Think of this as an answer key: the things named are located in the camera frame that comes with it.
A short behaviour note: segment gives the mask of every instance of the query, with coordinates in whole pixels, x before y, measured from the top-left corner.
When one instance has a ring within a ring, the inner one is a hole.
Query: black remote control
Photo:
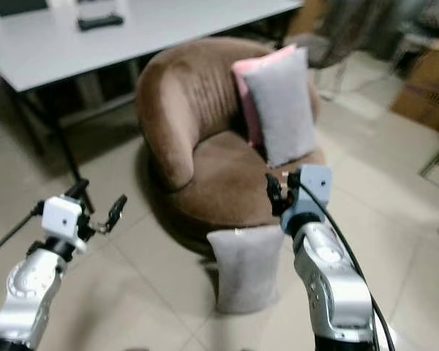
[[[111,13],[105,17],[101,18],[91,18],[88,20],[84,20],[82,18],[78,18],[78,28],[81,31],[88,31],[90,29],[95,29],[99,27],[106,26],[120,26],[124,22],[124,18],[115,13]]]

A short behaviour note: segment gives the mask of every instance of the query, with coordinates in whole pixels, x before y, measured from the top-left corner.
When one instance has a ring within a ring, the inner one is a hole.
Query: chair
[[[439,5],[439,0],[426,1],[416,18],[402,22],[397,28],[402,39],[392,57],[389,75],[395,72],[406,53],[423,53],[435,40],[439,39],[439,28],[436,28],[436,25],[428,26],[428,23],[423,20],[423,11],[436,5]]]
[[[150,199],[183,244],[203,250],[212,230],[277,223],[266,195],[270,169],[247,145],[231,73],[233,62],[270,52],[245,39],[201,39],[156,55],[138,81]],[[316,117],[319,97],[311,83],[309,91]],[[323,162],[318,149],[272,173]]]
[[[320,31],[290,37],[286,42],[309,48],[310,68],[324,69],[340,64],[334,83],[337,94],[341,90],[346,59],[363,44],[386,4],[387,0],[333,1],[329,5],[329,18],[324,20]]]

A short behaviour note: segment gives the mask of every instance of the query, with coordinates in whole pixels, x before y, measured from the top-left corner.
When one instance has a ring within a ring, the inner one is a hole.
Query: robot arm
[[[280,216],[285,233],[293,238],[294,267],[309,299],[317,350],[371,350],[372,302],[366,282],[356,272],[348,253],[312,198],[300,191],[305,184],[322,204],[330,197],[331,171],[305,165],[288,175],[288,194],[267,175],[273,213]]]
[[[89,222],[83,206],[74,198],[87,185],[88,181],[80,182],[65,195],[44,202],[42,228],[46,241],[35,242],[7,279],[7,297],[0,310],[0,351],[37,349],[49,320],[50,304],[73,252],[85,252],[93,234],[109,233],[119,220],[125,196],[114,204],[105,224]]]

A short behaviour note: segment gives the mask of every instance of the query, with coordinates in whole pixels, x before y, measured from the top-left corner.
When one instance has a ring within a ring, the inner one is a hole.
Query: gray pillow
[[[285,235],[277,225],[218,230],[207,236],[217,259],[217,311],[250,313],[277,300],[279,252]]]
[[[262,126],[268,164],[278,167],[315,150],[307,85],[307,49],[248,72],[244,79]]]

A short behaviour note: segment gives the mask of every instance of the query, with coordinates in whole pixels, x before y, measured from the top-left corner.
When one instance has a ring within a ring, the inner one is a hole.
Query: pink pillow
[[[254,101],[249,93],[249,87],[244,80],[244,74],[259,67],[273,64],[288,57],[296,50],[296,45],[289,45],[278,51],[274,51],[267,56],[259,58],[248,58],[246,60],[236,61],[233,64],[233,72],[236,77],[236,83],[239,88],[239,95],[242,100],[242,110],[246,118],[247,128],[249,130],[249,144],[254,147],[263,144],[262,130],[260,127],[260,119],[255,108]]]

